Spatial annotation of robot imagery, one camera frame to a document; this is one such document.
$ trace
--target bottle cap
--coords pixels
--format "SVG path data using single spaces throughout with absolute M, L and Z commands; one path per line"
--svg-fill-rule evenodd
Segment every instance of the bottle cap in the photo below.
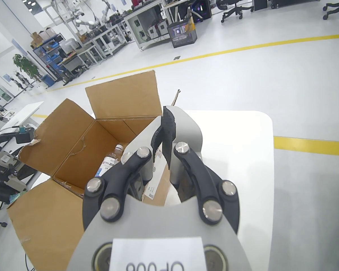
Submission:
M 119 149 L 119 150 L 123 151 L 123 146 L 122 145 L 117 145 L 116 149 Z

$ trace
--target white floor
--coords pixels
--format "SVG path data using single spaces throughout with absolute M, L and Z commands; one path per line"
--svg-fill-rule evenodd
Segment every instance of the white floor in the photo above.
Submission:
M 198 40 L 170 42 L 141 52 L 135 43 L 66 87 L 35 88 L 9 106 L 44 101 L 50 114 L 65 98 L 92 113 L 84 88 L 99 78 L 255 44 L 339 34 L 339 13 L 322 19 L 325 3 L 304 0 L 275 10 L 244 12 L 221 24 L 221 14 L 196 25 Z M 339 39 L 263 47 L 155 68 L 161 103 L 186 110 L 258 110 L 273 120 L 274 135 L 339 141 Z M 79 84 L 87 80 L 90 83 Z M 0 220 L 8 221 L 5 211 Z M 24 251 L 9 225 L 0 227 L 0 271 L 26 270 Z M 339 156 L 275 150 L 275 207 L 269 270 L 339 270 Z

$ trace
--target window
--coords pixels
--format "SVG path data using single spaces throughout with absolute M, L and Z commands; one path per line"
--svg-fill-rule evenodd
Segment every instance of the window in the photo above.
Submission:
M 23 3 L 33 15 L 43 11 L 36 0 L 24 0 Z

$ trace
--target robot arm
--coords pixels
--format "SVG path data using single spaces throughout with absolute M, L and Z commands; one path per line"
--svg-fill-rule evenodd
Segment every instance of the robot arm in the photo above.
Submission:
M 108 0 L 102 0 L 102 1 L 107 5 L 104 10 L 103 16 L 101 18 L 102 23 L 105 23 L 107 21 L 108 11 L 109 9 L 111 9 L 111 7 L 110 7 L 110 4 L 108 3 Z
M 141 175 L 143 183 L 152 177 L 153 158 L 160 144 L 172 184 L 186 192 L 182 203 L 175 206 L 151 206 L 128 195 L 137 177 Z M 163 116 L 127 146 L 120 163 L 87 183 L 85 232 L 67 271 L 108 270 L 115 238 L 198 236 L 204 245 L 207 270 L 251 271 L 236 236 L 240 216 L 236 186 L 204 165 L 201 148 L 198 125 L 180 108 L 164 107 Z
M 90 30 L 95 29 L 96 27 L 100 26 L 100 24 L 101 23 L 97 19 L 95 20 L 95 22 L 93 22 L 93 21 L 85 22 L 85 21 L 82 21 L 80 19 L 76 19 L 75 20 L 75 25 L 77 27 L 79 27 L 80 25 L 89 26 Z

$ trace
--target bottle label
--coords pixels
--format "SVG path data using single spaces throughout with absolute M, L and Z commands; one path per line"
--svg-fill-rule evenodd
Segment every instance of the bottle label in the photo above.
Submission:
M 99 167 L 97 173 L 96 173 L 96 177 L 101 177 L 101 175 L 103 175 L 107 170 L 109 170 L 113 165 L 119 163 L 119 161 L 115 158 L 111 158 L 111 157 L 104 157 L 103 162 L 101 163 L 101 166 Z

